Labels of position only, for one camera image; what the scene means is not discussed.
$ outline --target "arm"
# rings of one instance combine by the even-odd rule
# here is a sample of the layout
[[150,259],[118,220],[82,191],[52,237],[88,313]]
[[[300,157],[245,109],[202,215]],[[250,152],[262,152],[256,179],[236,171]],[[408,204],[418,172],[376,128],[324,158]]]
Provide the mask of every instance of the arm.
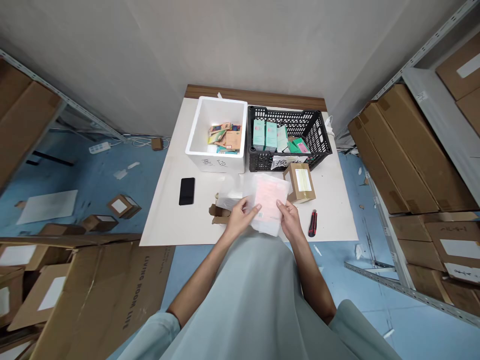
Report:
[[295,256],[303,296],[313,311],[328,325],[334,318],[337,308],[302,231],[299,211],[289,201],[286,202],[286,206],[279,200],[276,204],[283,215],[281,228],[290,241]]
[[207,297],[230,246],[262,208],[257,204],[249,213],[246,213],[244,210],[246,203],[247,198],[244,197],[235,205],[225,232],[168,307],[167,312],[175,315],[181,327],[185,326]]

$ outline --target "red box cutter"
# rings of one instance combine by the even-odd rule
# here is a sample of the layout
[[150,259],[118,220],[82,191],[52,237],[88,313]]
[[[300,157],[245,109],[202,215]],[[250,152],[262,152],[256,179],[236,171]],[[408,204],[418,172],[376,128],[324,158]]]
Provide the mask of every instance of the red box cutter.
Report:
[[310,227],[308,228],[308,236],[313,238],[317,233],[317,210],[311,213]]

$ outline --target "person's left hand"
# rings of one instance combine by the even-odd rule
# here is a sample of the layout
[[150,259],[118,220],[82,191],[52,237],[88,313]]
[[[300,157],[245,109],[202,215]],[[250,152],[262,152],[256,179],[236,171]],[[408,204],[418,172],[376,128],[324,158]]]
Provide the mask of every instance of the person's left hand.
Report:
[[240,234],[245,231],[255,215],[257,215],[259,210],[262,208],[261,204],[257,204],[250,212],[247,212],[244,209],[246,203],[247,197],[244,197],[233,207],[233,210],[231,211],[230,218],[223,235],[227,235],[232,241],[238,238]]

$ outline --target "blue floor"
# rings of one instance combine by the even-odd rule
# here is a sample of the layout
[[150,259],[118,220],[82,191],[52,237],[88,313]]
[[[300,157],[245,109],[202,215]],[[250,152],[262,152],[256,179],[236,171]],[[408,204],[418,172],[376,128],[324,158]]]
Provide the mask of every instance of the blue floor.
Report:
[[[73,134],[49,133],[38,150],[74,162],[75,166],[66,167],[43,159],[39,166],[23,165],[0,198],[0,236],[36,234],[44,222],[15,225],[21,213],[15,204],[30,196],[66,190],[78,190],[73,216],[46,222],[78,224],[90,214],[111,215],[107,203],[117,194],[126,194],[140,204],[142,210],[131,219],[120,219],[114,231],[141,232],[167,151],[120,144],[90,155],[91,145]],[[140,165],[127,170],[126,177],[121,180],[114,177],[116,171],[134,162]],[[311,243],[335,303],[351,299],[382,335],[394,329],[387,341],[403,359],[480,359],[480,329],[344,268],[344,261],[366,267],[368,259],[391,264],[392,258],[372,193],[369,186],[363,185],[362,161],[354,155],[341,154],[340,164],[359,242]],[[356,244],[364,249],[360,260],[355,259]],[[211,248],[212,245],[176,247],[162,310],[168,307]],[[110,359],[116,359],[119,352],[120,349]]]

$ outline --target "white table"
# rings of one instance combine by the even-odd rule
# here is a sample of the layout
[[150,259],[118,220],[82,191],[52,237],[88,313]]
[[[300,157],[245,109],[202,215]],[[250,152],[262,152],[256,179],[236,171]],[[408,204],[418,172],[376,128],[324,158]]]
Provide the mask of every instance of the white table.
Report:
[[[197,99],[184,98],[181,104],[140,246],[215,244],[225,229],[225,225],[212,224],[209,214],[225,174],[202,172],[185,154],[197,103]],[[335,140],[329,139],[333,153],[311,172],[316,199],[297,206],[301,227],[310,242],[358,241]],[[268,174],[282,179],[281,172]],[[179,206],[182,178],[195,178],[192,205]],[[313,209],[318,212],[316,236],[308,237]],[[281,230],[279,236],[287,241]]]

